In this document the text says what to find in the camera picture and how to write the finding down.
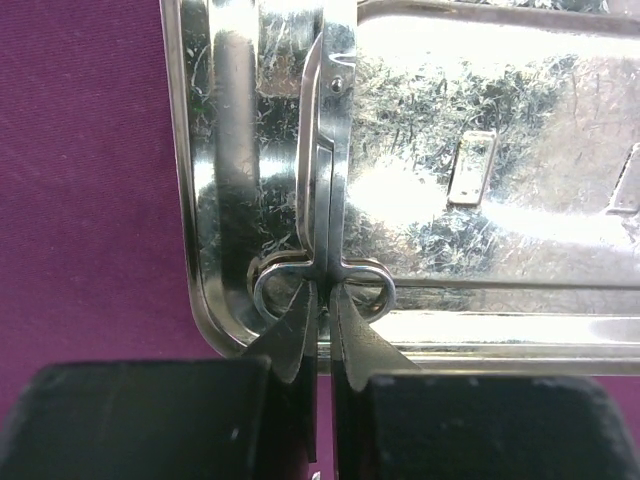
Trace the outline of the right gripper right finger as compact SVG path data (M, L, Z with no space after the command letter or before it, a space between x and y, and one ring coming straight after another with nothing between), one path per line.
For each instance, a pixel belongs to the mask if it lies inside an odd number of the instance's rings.
M591 379L436 373L329 301L339 479L635 479L639 455Z

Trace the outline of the steel scissors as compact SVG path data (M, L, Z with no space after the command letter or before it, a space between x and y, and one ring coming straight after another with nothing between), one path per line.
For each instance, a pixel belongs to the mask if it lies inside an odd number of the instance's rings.
M269 320L278 317L269 309L263 290L271 278L282 274L312 280L322 292L343 282L380 286L381 292L369 308L370 321L384 316L395 304L396 287L383 264L343 256L356 26L356 4L324 2L321 30L307 55L301 79L296 229L302 247L268 255L254 267L250 281L254 304Z

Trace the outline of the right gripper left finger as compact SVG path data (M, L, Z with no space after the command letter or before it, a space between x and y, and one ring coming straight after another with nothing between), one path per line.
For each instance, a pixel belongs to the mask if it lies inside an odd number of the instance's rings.
M5 479L304 479L316 459L318 292L238 358L54 364L1 432Z

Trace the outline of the steel instrument tray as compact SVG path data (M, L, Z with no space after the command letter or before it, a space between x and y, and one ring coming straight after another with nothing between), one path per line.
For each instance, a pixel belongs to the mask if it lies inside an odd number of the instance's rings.
M326 1L165 1L169 95L195 323L236 355L304 281L301 79ZM639 5L346 1L357 59L343 256L396 287L342 284L433 371L639 371Z

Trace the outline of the purple surgical cloth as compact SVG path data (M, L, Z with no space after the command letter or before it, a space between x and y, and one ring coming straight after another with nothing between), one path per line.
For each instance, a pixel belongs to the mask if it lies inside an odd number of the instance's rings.
M28 351L48 337L45 313L87 347L135 323L150 333L170 297L150 264L167 252L186 266L177 296L196 325L161 5L150 21L146 1L1 5L1 322ZM305 281L317 383L332 380L329 301L343 285L322 297Z

